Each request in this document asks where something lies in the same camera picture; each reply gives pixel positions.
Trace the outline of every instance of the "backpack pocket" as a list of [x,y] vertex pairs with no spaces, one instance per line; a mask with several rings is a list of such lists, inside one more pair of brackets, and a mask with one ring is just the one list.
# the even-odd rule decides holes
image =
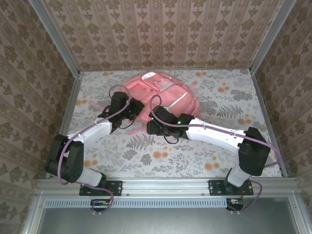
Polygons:
[[182,113],[188,114],[195,105],[192,94],[178,85],[170,86],[159,95],[162,99],[161,105],[177,117]]
[[127,88],[133,98],[142,101],[144,104],[149,102],[153,95],[157,94],[155,89],[141,80],[133,81]]

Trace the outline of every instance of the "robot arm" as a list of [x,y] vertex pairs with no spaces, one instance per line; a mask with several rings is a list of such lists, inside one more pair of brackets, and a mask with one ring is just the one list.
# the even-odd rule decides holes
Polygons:
[[[148,134],[156,134],[164,137],[173,136],[177,139],[181,137],[184,139],[205,141],[228,149],[235,155],[238,155],[239,165],[231,168],[224,181],[225,188],[229,194],[241,187],[251,176],[260,176],[262,174],[269,156],[270,148],[254,141],[235,136],[238,134],[266,142],[256,128],[249,127],[247,131],[227,129],[206,123],[187,114],[182,114],[177,118],[161,106],[155,107],[153,112],[159,119],[166,123],[184,126],[197,124],[207,126],[207,128],[196,126],[181,128],[170,127],[157,121],[151,113],[150,117],[152,120],[147,124]],[[231,136],[218,130],[232,132],[234,135]]]
[[[79,134],[78,137],[69,144],[66,150],[66,155],[61,163],[60,175],[62,179],[70,183],[79,182],[94,187],[105,188],[106,175],[83,166],[83,151],[84,148],[87,148],[103,136],[115,131],[124,119],[134,120],[135,117],[139,115],[144,108],[144,105],[140,101],[131,99],[128,107],[124,111],[109,118],[109,116],[121,110],[126,105],[127,100],[128,96],[125,93],[115,92],[112,97],[111,105],[109,106],[109,111],[106,112],[104,110],[103,113],[98,116],[107,119],[104,121],[102,120],[99,124],[98,121],[95,121],[93,127],[88,128],[88,130]],[[231,194],[231,191],[242,186],[242,184],[251,176],[260,176],[262,174],[262,170],[270,152],[268,147],[241,137],[236,137],[235,135],[231,136],[217,131],[218,129],[233,132],[235,134],[248,136],[265,142],[265,139],[256,128],[250,127],[247,131],[226,129],[203,122],[202,120],[187,114],[182,114],[177,118],[161,106],[154,108],[153,111],[158,118],[166,123],[181,125],[200,124],[207,126],[207,128],[169,127],[154,119],[151,113],[150,117],[152,120],[147,124],[148,134],[164,137],[173,136],[177,139],[181,137],[184,139],[201,140],[228,149],[235,155],[239,156],[239,165],[229,171],[224,181],[224,185],[229,194]],[[68,140],[76,134],[77,133],[68,136],[57,135],[54,138],[45,165],[46,172],[57,175],[61,151]]]
[[124,119],[134,120],[144,108],[142,102],[131,99],[124,111],[114,117],[110,117],[112,114],[120,111],[127,104],[127,101],[128,96],[126,93],[115,92],[112,96],[109,111],[106,112],[104,109],[92,127],[87,128],[87,130],[84,129],[81,134],[81,131],[79,131],[68,136],[57,135],[52,141],[51,150],[45,164],[46,172],[55,176],[58,175],[61,152],[69,139],[78,134],[78,137],[68,145],[65,151],[65,157],[61,162],[60,177],[70,183],[78,182],[93,187],[105,188],[106,175],[83,166],[84,148],[88,148],[103,136],[114,132]]

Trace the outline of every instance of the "wallpaper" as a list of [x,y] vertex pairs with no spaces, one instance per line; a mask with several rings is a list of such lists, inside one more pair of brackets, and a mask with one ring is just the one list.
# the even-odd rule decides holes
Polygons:
[[[248,69],[244,70],[164,70],[186,85],[198,81],[193,93],[199,101],[200,119],[230,129],[247,130],[253,126],[270,142],[269,134]],[[70,133],[92,123],[103,107],[110,104],[111,86],[123,84],[142,71],[85,72],[82,76]],[[90,105],[93,101],[100,110]],[[124,121],[122,127],[129,125]],[[141,127],[134,123],[127,129],[117,129],[93,143],[84,151],[84,166],[108,177],[225,177],[238,164],[238,156],[229,150],[207,142],[179,139],[168,144],[163,136],[148,135],[146,130],[136,135],[129,131]],[[267,163],[275,161],[270,153]],[[266,168],[264,177],[281,176],[278,165]]]
[[256,76],[288,173],[312,215],[312,1],[296,2]]
[[0,1],[0,233],[23,227],[73,78],[26,0]]
[[282,0],[42,0],[80,70],[249,67]]

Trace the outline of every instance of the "black mounting plate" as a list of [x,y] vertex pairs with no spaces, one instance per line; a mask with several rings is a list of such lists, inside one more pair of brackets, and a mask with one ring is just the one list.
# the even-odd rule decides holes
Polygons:
[[[223,179],[216,179],[216,180],[208,181],[208,184],[209,184],[208,188],[209,188],[210,196],[227,196],[227,195],[230,196],[230,194],[228,194],[228,192],[226,191],[225,185],[223,182],[224,182]],[[254,195],[253,186],[249,180],[246,180],[240,188],[241,189],[237,190],[235,194],[231,194],[231,195],[241,196],[242,190],[243,190],[244,196]]]
[[[121,196],[122,181],[121,180],[107,180],[106,189],[112,191],[114,196]],[[80,196],[109,196],[108,192],[102,190],[94,190],[85,186],[80,186]]]

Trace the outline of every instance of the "ventilation slots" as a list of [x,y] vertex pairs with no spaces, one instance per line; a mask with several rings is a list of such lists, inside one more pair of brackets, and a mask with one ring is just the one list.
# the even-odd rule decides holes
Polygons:
[[[90,198],[46,199],[45,208],[90,208]],[[197,199],[136,199],[115,198],[112,208],[222,208],[227,207],[225,198]]]

